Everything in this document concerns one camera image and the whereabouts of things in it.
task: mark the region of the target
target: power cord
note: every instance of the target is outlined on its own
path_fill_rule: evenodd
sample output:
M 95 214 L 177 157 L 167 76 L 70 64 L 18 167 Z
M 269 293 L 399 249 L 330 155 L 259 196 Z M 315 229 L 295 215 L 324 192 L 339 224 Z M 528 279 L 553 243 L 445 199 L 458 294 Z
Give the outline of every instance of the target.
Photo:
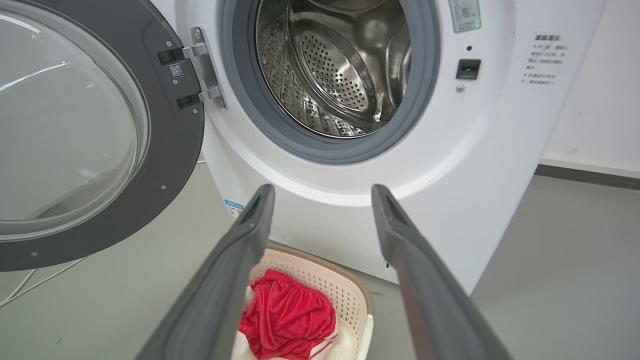
M 20 291 L 20 289 L 22 289 L 22 287 L 27 283 L 27 281 L 29 281 L 29 279 L 33 276 L 33 273 L 36 272 L 37 269 L 33 269 L 32 271 L 30 271 L 27 276 L 24 277 L 24 280 L 22 280 L 22 282 L 20 283 L 20 285 L 18 285 L 18 287 L 11 293 L 9 294 L 9 296 L 2 300 L 2 302 L 0 302 L 0 304 L 2 304 L 3 302 L 9 300 L 10 298 L 14 297 L 15 294 L 18 293 L 18 291 Z
M 53 279 L 54 277 L 58 276 L 59 274 L 62 274 L 63 272 L 67 271 L 69 268 L 71 268 L 72 266 L 74 266 L 75 264 L 78 264 L 80 261 L 86 259 L 86 256 L 84 258 L 80 258 L 78 260 L 75 260 L 73 263 L 65 266 L 62 270 L 56 272 L 55 274 L 45 278 L 44 280 L 41 280 L 37 283 L 35 283 L 34 285 L 31 285 L 29 288 L 27 288 L 24 291 L 18 292 L 20 291 L 20 289 L 22 289 L 22 287 L 27 283 L 27 281 L 29 281 L 29 279 L 31 278 L 31 276 L 33 276 L 33 273 L 36 272 L 37 269 L 33 269 L 32 271 L 30 271 L 30 273 L 27 274 L 27 276 L 24 278 L 24 280 L 22 280 L 22 282 L 20 283 L 20 285 L 18 285 L 18 287 L 11 293 L 11 295 L 9 295 L 8 298 L 4 299 L 2 302 L 0 302 L 0 307 L 3 307 L 7 304 L 9 304 L 11 301 L 14 301 L 15 299 L 23 296 L 24 294 L 28 293 L 29 291 L 35 289 L 37 286 L 40 286 L 42 284 L 44 284 L 45 282 Z

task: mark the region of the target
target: white plastic basket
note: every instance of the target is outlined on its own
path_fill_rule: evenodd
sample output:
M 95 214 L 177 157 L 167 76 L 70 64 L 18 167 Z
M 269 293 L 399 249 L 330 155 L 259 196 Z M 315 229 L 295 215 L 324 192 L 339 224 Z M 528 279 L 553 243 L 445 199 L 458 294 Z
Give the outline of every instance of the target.
M 367 357 L 373 333 L 373 301 L 355 275 L 306 252 L 274 243 L 267 246 L 260 263 L 251 270 L 249 285 L 262 277 L 267 269 L 283 272 L 305 286 L 321 291 L 331 301 L 338 315 L 339 330 L 324 360 L 364 360 Z

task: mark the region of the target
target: front-load washing machine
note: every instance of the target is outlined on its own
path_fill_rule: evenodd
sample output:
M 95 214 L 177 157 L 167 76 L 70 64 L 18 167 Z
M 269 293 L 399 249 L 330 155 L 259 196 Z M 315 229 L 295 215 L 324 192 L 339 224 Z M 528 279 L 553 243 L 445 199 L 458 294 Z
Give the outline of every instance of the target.
M 605 0 L 0 0 L 0 270 L 149 223 L 200 151 L 230 216 L 395 281 L 372 184 L 467 292 L 550 136 Z

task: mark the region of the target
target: metal hinge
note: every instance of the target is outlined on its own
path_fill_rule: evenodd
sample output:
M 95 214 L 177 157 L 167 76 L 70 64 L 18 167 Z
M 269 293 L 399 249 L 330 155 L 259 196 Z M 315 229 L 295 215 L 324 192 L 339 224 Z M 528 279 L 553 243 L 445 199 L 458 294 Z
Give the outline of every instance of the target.
M 197 98 L 199 101 L 205 102 L 213 100 L 219 108 L 226 108 L 224 92 L 218 83 L 216 69 L 213 66 L 211 50 L 207 41 L 207 35 L 200 26 L 191 28 L 191 41 L 193 46 L 183 47 L 159 53 L 160 62 L 164 65 L 177 60 L 190 59 L 193 68 L 196 70 L 198 82 L 200 82 L 201 91 L 197 94 L 179 99 L 179 104 L 192 104 Z

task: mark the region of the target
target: stainless steel drum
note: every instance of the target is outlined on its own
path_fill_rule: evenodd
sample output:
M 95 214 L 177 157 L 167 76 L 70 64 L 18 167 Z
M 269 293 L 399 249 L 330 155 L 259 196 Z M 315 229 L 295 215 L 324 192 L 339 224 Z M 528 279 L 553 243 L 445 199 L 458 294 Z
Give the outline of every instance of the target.
M 372 133 L 404 95 L 411 44 L 397 0 L 263 1 L 256 39 L 271 93 L 316 133 Z

